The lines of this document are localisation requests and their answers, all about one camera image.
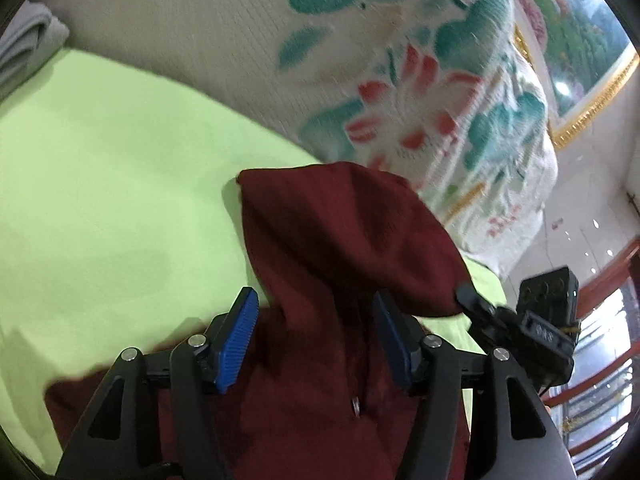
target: gray towel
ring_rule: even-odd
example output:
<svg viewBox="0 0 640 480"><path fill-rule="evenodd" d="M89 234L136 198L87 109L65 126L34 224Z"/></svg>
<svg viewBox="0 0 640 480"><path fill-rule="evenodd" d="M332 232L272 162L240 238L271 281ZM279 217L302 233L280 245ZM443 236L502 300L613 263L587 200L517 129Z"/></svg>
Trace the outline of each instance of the gray towel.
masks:
<svg viewBox="0 0 640 480"><path fill-rule="evenodd" d="M43 4L26 1L0 37L0 101L53 56L69 30Z"/></svg>

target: bed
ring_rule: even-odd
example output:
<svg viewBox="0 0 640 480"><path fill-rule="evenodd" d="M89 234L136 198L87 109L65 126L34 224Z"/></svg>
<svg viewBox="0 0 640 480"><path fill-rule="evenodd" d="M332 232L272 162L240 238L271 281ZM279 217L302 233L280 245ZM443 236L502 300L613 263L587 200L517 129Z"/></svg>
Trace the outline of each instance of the bed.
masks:
<svg viewBox="0 0 640 480"><path fill-rule="evenodd" d="M400 174L508 275L555 183L512 0L35 0L70 45L203 91L322 162Z"/></svg>
<svg viewBox="0 0 640 480"><path fill-rule="evenodd" d="M266 303L234 178L316 160L193 89L77 50L0 105L0 143L0 425L53 472L46 387L201 330L243 285ZM497 276L465 262L504 303ZM466 317L422 321L480 351Z"/></svg>

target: red wooden railing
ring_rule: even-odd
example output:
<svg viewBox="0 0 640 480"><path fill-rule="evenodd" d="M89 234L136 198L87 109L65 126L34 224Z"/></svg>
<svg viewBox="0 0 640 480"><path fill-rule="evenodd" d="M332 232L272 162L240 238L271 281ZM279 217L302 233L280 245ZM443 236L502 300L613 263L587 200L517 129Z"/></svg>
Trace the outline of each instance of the red wooden railing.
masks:
<svg viewBox="0 0 640 480"><path fill-rule="evenodd" d="M591 471L597 465L602 464L607 458L609 458L614 450L607 451L603 456L597 458L596 460L589 462L586 466L581 467L580 469L575 470L575 474L580 476L582 473L586 473L587 471Z"/></svg>
<svg viewBox="0 0 640 480"><path fill-rule="evenodd" d="M640 354L640 341L633 343L629 350L627 350L622 355L617 357L615 360L611 362L611 364L603 368L597 374L591 376L590 378L581 382L580 384L576 384L573 388L569 388L556 396L546 398L545 404L550 408L554 406L559 406L560 404L564 404L569 399L573 399L574 397L585 392L592 386L595 386L600 381L603 381L604 379L609 377L613 372L615 372L618 368L620 368L625 363L625 361L631 359L632 357L637 356L638 354Z"/></svg>
<svg viewBox="0 0 640 480"><path fill-rule="evenodd" d="M580 289L578 294L577 317L584 319L609 295L620 288L626 279L636 272L632 272L633 263L638 261L640 254L640 237L635 238L622 249L600 274Z"/></svg>
<svg viewBox="0 0 640 480"><path fill-rule="evenodd" d="M609 435L611 435L611 434L615 433L617 430L619 430L620 427L622 427L626 423L630 422L634 418L634 415L635 415L634 412L628 413L627 415L622 417L619 421L617 421L615 424L612 424L611 426L609 426L603 432L597 434L596 436L592 436L589 440L585 440L583 443L578 444L578 446L572 447L569 450L569 454L571 456L575 456L578 453L582 453L583 451L589 449L590 447L595 446L601 440L604 440Z"/></svg>

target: blue gripper pad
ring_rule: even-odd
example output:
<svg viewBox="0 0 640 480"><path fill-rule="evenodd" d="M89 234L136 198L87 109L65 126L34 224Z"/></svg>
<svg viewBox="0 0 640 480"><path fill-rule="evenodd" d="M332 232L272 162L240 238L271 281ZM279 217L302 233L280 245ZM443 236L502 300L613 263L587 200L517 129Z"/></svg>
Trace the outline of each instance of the blue gripper pad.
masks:
<svg viewBox="0 0 640 480"><path fill-rule="evenodd" d="M414 382L413 371L422 359L419 340L412 337L388 290L377 291L372 308L376 332L391 368L391 376L396 386L407 392Z"/></svg>
<svg viewBox="0 0 640 480"><path fill-rule="evenodd" d="M258 308L258 294L250 286L244 286L211 342L217 369L216 389L220 394L226 393L238 379L258 319Z"/></svg>

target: wooden frame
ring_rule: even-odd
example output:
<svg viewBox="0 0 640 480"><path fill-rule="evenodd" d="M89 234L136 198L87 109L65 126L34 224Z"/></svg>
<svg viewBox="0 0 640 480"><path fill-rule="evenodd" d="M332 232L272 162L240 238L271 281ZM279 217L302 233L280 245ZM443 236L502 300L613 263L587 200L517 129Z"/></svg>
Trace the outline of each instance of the wooden frame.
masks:
<svg viewBox="0 0 640 480"><path fill-rule="evenodd" d="M602 272L580 289L577 317L587 317L631 276L640 285L640 237L626 246Z"/></svg>

